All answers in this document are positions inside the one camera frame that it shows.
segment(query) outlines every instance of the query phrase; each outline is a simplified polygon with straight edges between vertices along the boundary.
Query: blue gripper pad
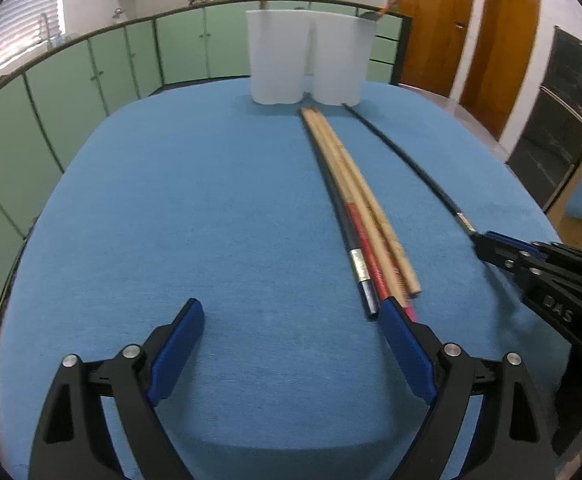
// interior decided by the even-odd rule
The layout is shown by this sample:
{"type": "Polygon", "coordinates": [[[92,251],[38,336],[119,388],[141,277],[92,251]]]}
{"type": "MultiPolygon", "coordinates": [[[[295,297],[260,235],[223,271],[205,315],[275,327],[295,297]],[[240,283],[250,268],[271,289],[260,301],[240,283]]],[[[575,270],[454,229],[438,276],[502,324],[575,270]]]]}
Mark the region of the blue gripper pad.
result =
{"type": "Polygon", "coordinates": [[[437,397],[433,364],[391,301],[382,302],[377,322],[413,395],[432,404],[437,397]]]}
{"type": "Polygon", "coordinates": [[[180,319],[151,366],[151,386],[146,398],[153,406],[171,395],[193,347],[202,334],[205,313],[196,300],[180,319]]]}
{"type": "Polygon", "coordinates": [[[514,248],[516,248],[519,251],[526,251],[530,254],[533,254],[533,256],[535,256],[535,258],[538,258],[539,260],[544,259],[544,257],[542,256],[542,253],[540,252],[540,250],[537,247],[535,247],[534,245],[531,245],[531,244],[527,244],[526,242],[523,242],[522,240],[517,240],[517,238],[511,238],[509,236],[501,235],[500,233],[496,233],[493,231],[485,232],[484,237],[490,238],[491,240],[495,240],[495,241],[501,242],[501,243],[506,244],[506,245],[513,246],[514,248]]]}

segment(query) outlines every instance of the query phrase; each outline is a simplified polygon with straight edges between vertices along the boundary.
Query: metal screw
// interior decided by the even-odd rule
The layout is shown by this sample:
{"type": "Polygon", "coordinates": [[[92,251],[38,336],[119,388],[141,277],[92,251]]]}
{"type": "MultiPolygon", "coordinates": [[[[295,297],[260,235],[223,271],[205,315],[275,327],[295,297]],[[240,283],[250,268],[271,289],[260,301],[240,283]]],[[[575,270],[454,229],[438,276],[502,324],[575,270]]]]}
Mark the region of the metal screw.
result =
{"type": "Polygon", "coordinates": [[[69,354],[67,357],[62,359],[62,365],[65,368],[71,368],[78,362],[78,356],[75,354],[69,354]]]}
{"type": "Polygon", "coordinates": [[[462,349],[455,343],[447,343],[444,345],[444,353],[451,357],[458,357],[462,353],[462,349]]]}
{"type": "Polygon", "coordinates": [[[522,363],[522,358],[519,356],[519,354],[516,354],[515,352],[507,354],[506,360],[514,366],[517,366],[522,363]]]}
{"type": "Polygon", "coordinates": [[[122,351],[122,355],[124,355],[124,357],[127,359],[138,357],[140,355],[140,347],[138,345],[125,346],[125,349],[122,351]]]}

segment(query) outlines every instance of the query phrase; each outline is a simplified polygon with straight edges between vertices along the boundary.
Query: table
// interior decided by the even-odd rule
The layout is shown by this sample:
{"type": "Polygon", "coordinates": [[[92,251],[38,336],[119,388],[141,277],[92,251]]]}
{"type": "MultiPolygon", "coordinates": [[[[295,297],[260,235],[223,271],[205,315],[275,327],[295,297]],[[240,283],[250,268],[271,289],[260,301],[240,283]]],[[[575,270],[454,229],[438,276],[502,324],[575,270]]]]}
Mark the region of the table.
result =
{"type": "MultiPolygon", "coordinates": [[[[513,174],[436,105],[365,83],[358,109],[478,230],[557,240],[513,174]]],[[[519,352],[554,424],[568,343],[476,259],[398,157],[346,111],[323,110],[418,273],[419,320],[474,356],[519,352]]],[[[61,358],[142,343],[191,296],[205,331],[157,413],[196,480],[388,478],[427,408],[365,320],[296,111],[254,104],[238,79],[135,102],[94,131],[38,220],[4,316],[0,457],[15,480],[61,358]]],[[[473,399],[445,478],[478,410],[473,399]]],[[[112,402],[106,411],[126,475],[142,478],[112,402]]]]}

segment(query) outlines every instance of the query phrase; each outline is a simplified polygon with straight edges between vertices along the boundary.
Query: wooden door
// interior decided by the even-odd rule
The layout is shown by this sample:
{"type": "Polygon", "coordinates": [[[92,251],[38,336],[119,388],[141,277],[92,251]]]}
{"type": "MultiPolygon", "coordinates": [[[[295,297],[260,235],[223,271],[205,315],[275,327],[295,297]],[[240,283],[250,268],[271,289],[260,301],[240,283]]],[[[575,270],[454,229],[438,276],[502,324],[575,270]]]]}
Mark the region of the wooden door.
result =
{"type": "Polygon", "coordinates": [[[401,83],[449,96],[473,0],[402,0],[413,17],[401,83]]]}
{"type": "Polygon", "coordinates": [[[500,139],[531,57],[540,0],[485,0],[460,104],[500,139]]]}

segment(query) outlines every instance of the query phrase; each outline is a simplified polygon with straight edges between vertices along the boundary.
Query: window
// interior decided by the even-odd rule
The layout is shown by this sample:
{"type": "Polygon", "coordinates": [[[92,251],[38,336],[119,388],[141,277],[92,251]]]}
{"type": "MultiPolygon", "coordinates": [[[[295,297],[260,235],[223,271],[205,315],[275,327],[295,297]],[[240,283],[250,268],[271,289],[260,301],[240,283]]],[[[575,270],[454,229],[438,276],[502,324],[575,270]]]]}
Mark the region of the window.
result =
{"type": "Polygon", "coordinates": [[[4,0],[0,4],[0,66],[59,33],[58,0],[4,0]]]}

